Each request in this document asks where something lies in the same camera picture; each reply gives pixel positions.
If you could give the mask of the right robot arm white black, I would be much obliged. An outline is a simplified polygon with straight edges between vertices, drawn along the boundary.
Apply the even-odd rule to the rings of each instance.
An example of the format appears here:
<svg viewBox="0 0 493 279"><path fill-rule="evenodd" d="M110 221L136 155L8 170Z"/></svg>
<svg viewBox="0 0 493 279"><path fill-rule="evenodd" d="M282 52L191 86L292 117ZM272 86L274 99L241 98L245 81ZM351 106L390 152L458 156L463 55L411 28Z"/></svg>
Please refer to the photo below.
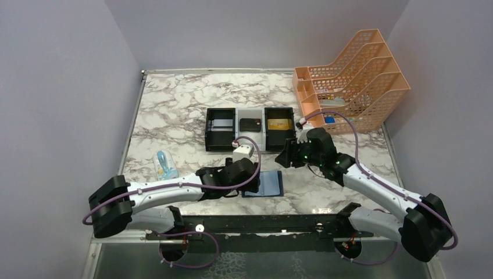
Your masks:
<svg viewBox="0 0 493 279"><path fill-rule="evenodd" d="M383 207L386 213L357 206L335 221L345 237L356 231L374 233L399 242L408 254L429 262L439 251L458 244L442 200L422 196L389 183L370 172L359 160L338 152L331 135L323 128L303 132L304 138L288 139L275 158L284 168L318 167L325 179L354 190Z"/></svg>

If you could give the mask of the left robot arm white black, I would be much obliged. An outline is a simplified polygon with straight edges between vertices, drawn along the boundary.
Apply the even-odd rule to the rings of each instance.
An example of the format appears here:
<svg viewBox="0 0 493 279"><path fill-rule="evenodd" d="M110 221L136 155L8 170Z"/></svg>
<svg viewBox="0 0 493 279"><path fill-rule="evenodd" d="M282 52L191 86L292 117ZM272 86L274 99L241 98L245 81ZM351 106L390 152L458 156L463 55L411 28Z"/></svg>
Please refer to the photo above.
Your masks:
<svg viewBox="0 0 493 279"><path fill-rule="evenodd" d="M203 167L193 174L154 183L131 183L116 175L90 197L90 211L82 223L92 226L95 238L112 237L147 209L177 202L199 202L227 197L233 191L257 191L260 162L242 158L222 167Z"/></svg>

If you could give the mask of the blue card holder wallet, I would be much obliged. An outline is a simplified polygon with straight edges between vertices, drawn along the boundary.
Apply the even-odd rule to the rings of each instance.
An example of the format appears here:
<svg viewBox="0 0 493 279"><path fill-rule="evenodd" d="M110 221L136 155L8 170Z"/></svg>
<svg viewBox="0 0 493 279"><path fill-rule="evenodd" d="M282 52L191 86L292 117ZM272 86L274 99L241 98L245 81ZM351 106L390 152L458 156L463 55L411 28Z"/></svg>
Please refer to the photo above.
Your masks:
<svg viewBox="0 0 493 279"><path fill-rule="evenodd" d="M284 196L283 175L280 170L263 171L260 176L258 192L242 192L243 198L264 198Z"/></svg>

